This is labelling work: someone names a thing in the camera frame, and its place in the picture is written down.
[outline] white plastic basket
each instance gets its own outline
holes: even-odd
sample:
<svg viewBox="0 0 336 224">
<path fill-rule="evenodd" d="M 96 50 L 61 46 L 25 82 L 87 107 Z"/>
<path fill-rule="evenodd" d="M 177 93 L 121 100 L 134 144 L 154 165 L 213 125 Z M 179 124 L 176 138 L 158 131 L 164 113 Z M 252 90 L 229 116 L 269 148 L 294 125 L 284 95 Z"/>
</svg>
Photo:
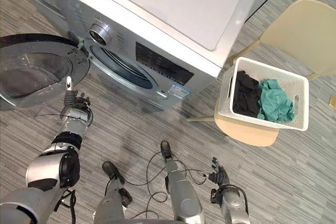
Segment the white plastic basket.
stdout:
<svg viewBox="0 0 336 224">
<path fill-rule="evenodd" d="M 276 79 L 288 98 L 293 102 L 295 119 L 286 123 L 274 123 L 233 112 L 233 94 L 237 72 L 242 70 L 257 81 Z M 300 131 L 305 131 L 308 128 L 309 82 L 306 77 L 255 60 L 239 57 L 236 64 L 224 73 L 220 90 L 218 104 L 218 114 L 220 115 L 273 128 Z"/>
</svg>

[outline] black cloth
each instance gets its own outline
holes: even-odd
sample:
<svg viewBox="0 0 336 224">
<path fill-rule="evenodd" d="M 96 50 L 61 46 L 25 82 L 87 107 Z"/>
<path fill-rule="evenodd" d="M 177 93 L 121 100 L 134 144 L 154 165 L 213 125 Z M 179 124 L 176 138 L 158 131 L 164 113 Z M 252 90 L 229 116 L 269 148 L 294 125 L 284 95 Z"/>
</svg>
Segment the black cloth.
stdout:
<svg viewBox="0 0 336 224">
<path fill-rule="evenodd" d="M 259 82 L 251 78 L 245 71 L 237 72 L 233 111 L 256 118 L 260 111 L 258 104 L 260 96 Z"/>
</svg>

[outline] teal clothing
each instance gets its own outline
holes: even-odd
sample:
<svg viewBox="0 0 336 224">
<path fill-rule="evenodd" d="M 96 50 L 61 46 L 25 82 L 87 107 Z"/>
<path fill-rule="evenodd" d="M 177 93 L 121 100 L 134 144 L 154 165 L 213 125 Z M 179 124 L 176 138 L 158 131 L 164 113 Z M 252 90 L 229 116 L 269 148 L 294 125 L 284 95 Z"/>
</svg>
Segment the teal clothing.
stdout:
<svg viewBox="0 0 336 224">
<path fill-rule="evenodd" d="M 257 118 L 275 123 L 290 122 L 294 119 L 293 103 L 277 80 L 263 80 L 259 82 L 259 87 L 262 92 L 258 101 L 260 112 Z"/>
</svg>

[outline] door glass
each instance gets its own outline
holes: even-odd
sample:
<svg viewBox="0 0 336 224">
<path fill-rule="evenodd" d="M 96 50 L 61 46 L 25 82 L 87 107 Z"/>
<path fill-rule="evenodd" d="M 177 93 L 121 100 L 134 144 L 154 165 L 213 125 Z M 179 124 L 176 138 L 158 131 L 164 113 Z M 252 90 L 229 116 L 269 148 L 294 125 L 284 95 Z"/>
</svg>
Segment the door glass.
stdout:
<svg viewBox="0 0 336 224">
<path fill-rule="evenodd" d="M 117 75 L 142 88 L 153 88 L 152 82 L 135 61 L 123 59 L 111 51 L 98 46 L 92 46 L 90 49 L 98 60 Z"/>
<path fill-rule="evenodd" d="M 72 71 L 69 60 L 54 54 L 23 54 L 2 58 L 0 92 L 21 98 L 60 82 Z"/>
</svg>

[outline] gray striped floor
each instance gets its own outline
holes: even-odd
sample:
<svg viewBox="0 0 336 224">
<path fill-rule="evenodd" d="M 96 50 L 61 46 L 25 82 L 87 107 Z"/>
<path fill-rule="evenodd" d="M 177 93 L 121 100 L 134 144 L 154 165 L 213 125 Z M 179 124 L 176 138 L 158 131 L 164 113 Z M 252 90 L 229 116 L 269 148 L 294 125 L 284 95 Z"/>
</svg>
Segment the gray striped floor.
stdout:
<svg viewBox="0 0 336 224">
<path fill-rule="evenodd" d="M 234 47 L 238 52 L 256 39 L 296 0 L 269 0 L 244 26 Z M 319 0 L 336 7 L 336 0 Z M 17 33 L 57 34 L 26 0 L 1 0 L 1 36 Z M 311 71 L 282 52 L 260 46 L 249 58 L 301 75 Z M 95 119 L 80 153 L 81 179 L 75 186 L 77 223 L 92 222 L 92 213 L 108 181 L 101 170 L 105 160 L 114 162 L 130 181 L 144 181 L 150 157 L 162 140 L 190 168 L 210 172 L 212 156 L 225 166 L 232 183 L 245 189 L 252 223 L 335 223 L 336 220 L 336 110 L 328 106 L 336 95 L 336 76 L 310 82 L 310 123 L 306 132 L 280 130 L 275 144 L 267 148 L 248 146 L 225 136 L 214 123 L 187 123 L 186 116 L 212 114 L 219 94 L 219 80 L 199 94 L 193 94 L 173 109 L 155 112 L 149 105 L 103 83 L 91 72 L 77 89 L 92 99 Z M 1 112 L 0 195 L 25 186 L 28 164 L 57 133 L 56 116 L 60 98 L 50 105 Z M 163 166 L 157 157 L 150 177 Z M 164 176 L 151 185 L 161 190 Z M 143 211 L 148 200 L 146 187 L 126 185 L 134 198 L 126 216 Z M 207 223 L 223 223 L 219 208 L 209 202 L 213 185 L 194 185 L 206 209 Z M 161 218 L 171 218 L 170 201 L 151 202 L 150 209 Z M 60 208 L 49 223 L 70 223 L 70 212 Z"/>
</svg>

